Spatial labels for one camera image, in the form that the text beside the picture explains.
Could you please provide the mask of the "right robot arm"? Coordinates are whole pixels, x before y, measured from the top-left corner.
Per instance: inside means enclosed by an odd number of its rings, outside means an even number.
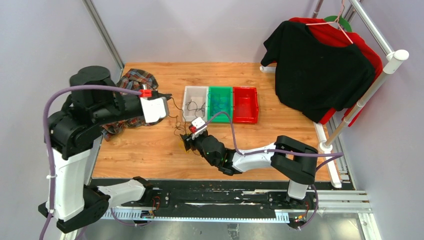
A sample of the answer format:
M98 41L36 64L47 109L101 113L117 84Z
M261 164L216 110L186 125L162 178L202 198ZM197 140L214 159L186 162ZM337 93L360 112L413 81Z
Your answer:
M286 203L294 209L306 202L306 191L315 182L318 150L285 135L264 147L236 150L225 147L213 135L180 136L186 150L198 151L213 167L233 176L254 169L274 168L288 177Z

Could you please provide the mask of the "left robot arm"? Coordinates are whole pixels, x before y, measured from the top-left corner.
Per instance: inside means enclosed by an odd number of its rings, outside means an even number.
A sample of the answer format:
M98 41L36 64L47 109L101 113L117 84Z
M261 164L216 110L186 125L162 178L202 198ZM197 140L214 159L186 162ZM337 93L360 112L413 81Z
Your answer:
M143 117L147 123L169 115L171 94L117 87L98 65L80 69L70 86L55 93L43 112L50 174L49 197L38 207L67 234L97 222L109 209L135 201L150 206L153 186L142 177L109 185L88 185L86 167L103 125Z

